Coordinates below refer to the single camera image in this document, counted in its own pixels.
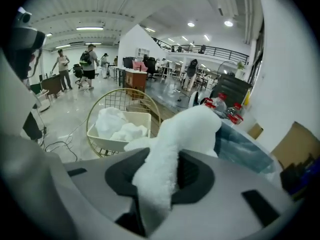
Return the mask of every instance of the railing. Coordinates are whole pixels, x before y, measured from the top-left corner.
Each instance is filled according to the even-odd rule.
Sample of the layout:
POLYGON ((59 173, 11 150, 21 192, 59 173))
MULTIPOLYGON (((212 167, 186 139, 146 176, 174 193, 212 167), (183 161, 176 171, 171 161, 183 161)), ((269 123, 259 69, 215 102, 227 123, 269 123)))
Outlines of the railing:
POLYGON ((225 60, 233 61, 235 63, 243 62, 244 65, 248 62, 248 55, 245 55, 240 52, 236 52, 233 50, 213 47, 213 46, 206 46, 205 50, 202 50, 202 45, 169 45, 163 41, 160 41, 156 38, 153 39, 160 47, 161 49, 167 51, 167 52, 179 52, 179 53, 196 53, 196 54, 205 54, 209 56, 219 57, 223 58, 225 60))

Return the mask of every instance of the red cap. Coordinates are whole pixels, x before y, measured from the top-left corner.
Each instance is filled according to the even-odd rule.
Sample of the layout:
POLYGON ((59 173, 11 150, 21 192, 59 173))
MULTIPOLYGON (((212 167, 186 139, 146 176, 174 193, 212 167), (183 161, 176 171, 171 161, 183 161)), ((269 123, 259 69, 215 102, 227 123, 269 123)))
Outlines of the red cap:
POLYGON ((236 124, 238 122, 238 119, 235 116, 232 116, 231 114, 228 114, 227 116, 232 123, 236 124))
POLYGON ((220 93, 218 94, 218 97, 219 97, 221 100, 224 101, 224 100, 227 98, 227 95, 225 95, 224 93, 221 93, 221 92, 220 92, 220 93))
POLYGON ((208 108, 214 109, 216 108, 215 105, 213 105, 212 103, 206 102, 204 105, 206 105, 208 108))
POLYGON ((207 102, 212 103, 213 100, 211 98, 204 98, 204 103, 207 103, 207 102))
POLYGON ((234 103, 234 107, 237 109, 237 110, 239 110, 239 109, 241 109, 241 104, 239 104, 239 103, 234 103))

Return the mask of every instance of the gold wire basket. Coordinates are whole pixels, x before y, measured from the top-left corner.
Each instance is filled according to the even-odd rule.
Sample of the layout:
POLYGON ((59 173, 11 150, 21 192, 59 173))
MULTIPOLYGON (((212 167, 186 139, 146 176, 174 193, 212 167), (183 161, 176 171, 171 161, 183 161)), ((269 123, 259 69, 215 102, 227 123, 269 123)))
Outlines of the gold wire basket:
POLYGON ((98 119, 99 111, 108 107, 114 107, 124 112, 150 114, 150 136, 157 136, 161 125, 161 117, 154 100, 146 93, 136 89, 121 88, 112 90, 95 102, 86 119, 86 132, 89 145, 99 157, 110 156, 119 152, 118 150, 110 150, 106 147, 108 144, 101 145, 98 138, 95 139, 90 136, 90 131, 95 127, 98 119))

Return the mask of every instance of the cardboard box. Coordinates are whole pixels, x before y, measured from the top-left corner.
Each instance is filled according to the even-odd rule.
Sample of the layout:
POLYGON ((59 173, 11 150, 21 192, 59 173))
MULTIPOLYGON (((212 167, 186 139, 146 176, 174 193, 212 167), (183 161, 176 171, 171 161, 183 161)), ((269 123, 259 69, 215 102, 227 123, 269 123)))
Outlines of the cardboard box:
POLYGON ((298 165, 309 157, 318 158, 320 141, 304 126, 294 122, 286 136, 271 152, 285 169, 290 164, 298 165))
POLYGON ((254 138, 255 140, 260 136, 260 134, 264 131, 261 126, 256 123, 254 126, 248 131, 248 134, 254 138))

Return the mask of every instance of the black shorts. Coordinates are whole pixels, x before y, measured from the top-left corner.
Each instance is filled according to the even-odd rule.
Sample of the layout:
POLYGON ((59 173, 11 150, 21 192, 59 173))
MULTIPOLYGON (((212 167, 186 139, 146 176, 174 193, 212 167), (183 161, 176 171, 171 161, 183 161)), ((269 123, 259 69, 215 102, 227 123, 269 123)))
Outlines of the black shorts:
POLYGON ((95 79, 95 71, 94 70, 84 70, 83 77, 87 77, 88 79, 95 79))

